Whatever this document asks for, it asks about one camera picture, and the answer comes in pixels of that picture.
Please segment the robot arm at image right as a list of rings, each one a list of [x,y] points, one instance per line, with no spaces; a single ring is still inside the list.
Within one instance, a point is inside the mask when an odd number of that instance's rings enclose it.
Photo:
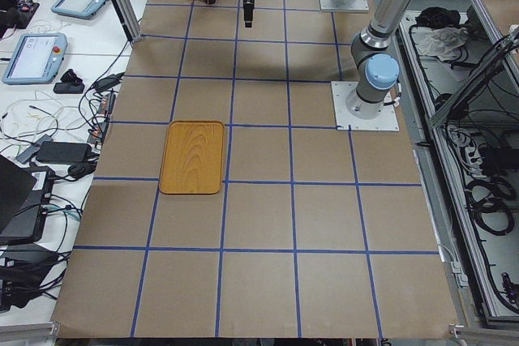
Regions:
[[[388,90],[396,83],[399,65],[386,54],[410,0],[381,0],[370,23],[353,40],[351,53],[358,68],[356,89],[346,99],[347,109],[362,120],[380,115]]]

